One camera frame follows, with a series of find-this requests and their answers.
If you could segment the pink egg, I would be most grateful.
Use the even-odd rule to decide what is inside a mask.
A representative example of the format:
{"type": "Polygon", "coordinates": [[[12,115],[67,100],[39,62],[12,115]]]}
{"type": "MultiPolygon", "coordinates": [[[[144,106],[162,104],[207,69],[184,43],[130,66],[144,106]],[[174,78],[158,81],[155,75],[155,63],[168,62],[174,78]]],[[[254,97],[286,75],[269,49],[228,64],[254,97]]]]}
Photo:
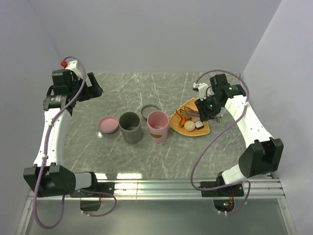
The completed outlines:
{"type": "Polygon", "coordinates": [[[199,117],[191,117],[191,120],[193,122],[197,122],[197,121],[200,121],[200,118],[199,117]]]}

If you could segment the rice and seaweed sushi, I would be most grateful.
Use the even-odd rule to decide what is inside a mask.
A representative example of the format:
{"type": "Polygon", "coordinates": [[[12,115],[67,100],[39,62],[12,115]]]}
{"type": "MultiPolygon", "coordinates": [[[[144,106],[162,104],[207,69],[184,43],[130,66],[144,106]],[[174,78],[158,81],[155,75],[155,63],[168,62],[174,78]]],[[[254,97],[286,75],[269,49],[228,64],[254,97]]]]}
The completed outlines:
{"type": "Polygon", "coordinates": [[[204,128],[204,124],[199,120],[199,121],[195,122],[195,128],[197,130],[203,129],[204,128]]]}

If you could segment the metal food tongs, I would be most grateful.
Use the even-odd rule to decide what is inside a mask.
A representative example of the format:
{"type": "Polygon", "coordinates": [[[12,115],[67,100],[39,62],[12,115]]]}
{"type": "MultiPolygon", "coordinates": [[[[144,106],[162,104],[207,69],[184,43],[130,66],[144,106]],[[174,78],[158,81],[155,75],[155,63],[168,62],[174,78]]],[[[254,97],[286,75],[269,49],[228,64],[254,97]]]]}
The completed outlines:
{"type": "MultiPolygon", "coordinates": [[[[184,116],[184,117],[193,117],[193,118],[200,118],[200,114],[198,111],[191,109],[190,107],[183,107],[179,110],[179,112],[184,116]]],[[[214,117],[214,121],[221,123],[222,122],[222,117],[214,117]]]]}

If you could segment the white steamed bun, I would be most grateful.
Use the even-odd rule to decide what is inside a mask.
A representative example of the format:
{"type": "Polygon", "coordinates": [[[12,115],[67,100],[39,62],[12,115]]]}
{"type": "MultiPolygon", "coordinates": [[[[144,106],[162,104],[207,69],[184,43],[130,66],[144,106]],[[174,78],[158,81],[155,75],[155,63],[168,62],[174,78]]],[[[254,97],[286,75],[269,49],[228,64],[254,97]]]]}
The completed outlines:
{"type": "Polygon", "coordinates": [[[191,120],[186,121],[184,124],[184,129],[188,132],[191,132],[195,129],[195,123],[191,120]]]}

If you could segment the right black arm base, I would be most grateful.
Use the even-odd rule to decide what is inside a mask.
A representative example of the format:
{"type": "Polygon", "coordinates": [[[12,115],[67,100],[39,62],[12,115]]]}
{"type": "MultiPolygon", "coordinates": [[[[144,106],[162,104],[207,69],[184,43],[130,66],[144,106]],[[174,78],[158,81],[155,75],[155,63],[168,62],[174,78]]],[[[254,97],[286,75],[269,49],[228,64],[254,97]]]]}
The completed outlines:
{"type": "Polygon", "coordinates": [[[229,214],[235,211],[235,197],[245,195],[242,184],[236,184],[226,188],[219,188],[210,191],[201,191],[204,198],[213,198],[213,206],[218,213],[229,214]]]}

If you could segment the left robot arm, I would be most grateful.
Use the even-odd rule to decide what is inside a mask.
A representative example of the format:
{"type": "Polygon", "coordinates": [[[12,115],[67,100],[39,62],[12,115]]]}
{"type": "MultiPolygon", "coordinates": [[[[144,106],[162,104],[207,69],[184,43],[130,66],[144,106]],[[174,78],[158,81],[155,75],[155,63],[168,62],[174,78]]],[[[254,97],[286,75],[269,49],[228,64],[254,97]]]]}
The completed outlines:
{"type": "Polygon", "coordinates": [[[90,86],[83,83],[77,72],[52,72],[53,84],[43,101],[45,126],[40,149],[33,166],[23,172],[23,178],[40,198],[73,195],[77,190],[93,197],[99,191],[94,172],[73,173],[64,167],[65,138],[75,104],[100,97],[103,92],[94,74],[87,76],[90,86]]]}

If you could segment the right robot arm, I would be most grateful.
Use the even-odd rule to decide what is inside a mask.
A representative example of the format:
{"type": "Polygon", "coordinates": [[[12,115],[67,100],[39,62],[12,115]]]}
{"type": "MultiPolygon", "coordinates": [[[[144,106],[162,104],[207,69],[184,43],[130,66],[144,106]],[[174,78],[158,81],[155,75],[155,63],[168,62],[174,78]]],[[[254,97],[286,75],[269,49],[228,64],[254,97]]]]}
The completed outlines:
{"type": "Polygon", "coordinates": [[[195,105],[202,122],[216,117],[225,108],[233,117],[234,123],[227,127],[238,126],[246,145],[238,163],[221,173],[222,180],[216,183],[216,191],[222,196],[233,190],[233,185],[248,178],[277,171],[284,144],[275,139],[263,126],[249,103],[250,92],[246,83],[236,74],[239,83],[231,85],[225,70],[215,70],[210,84],[197,80],[193,90],[199,94],[195,105]]]}

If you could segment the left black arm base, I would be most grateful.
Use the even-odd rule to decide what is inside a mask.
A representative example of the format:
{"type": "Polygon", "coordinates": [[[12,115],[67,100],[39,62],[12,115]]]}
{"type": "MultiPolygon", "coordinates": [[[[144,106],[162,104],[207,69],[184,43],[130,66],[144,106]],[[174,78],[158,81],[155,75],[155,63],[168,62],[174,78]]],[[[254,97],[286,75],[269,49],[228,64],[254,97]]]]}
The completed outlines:
{"type": "Polygon", "coordinates": [[[113,199],[115,183],[98,182],[95,186],[78,189],[71,198],[80,198],[80,210],[83,212],[98,212],[103,199],[113,199]]]}

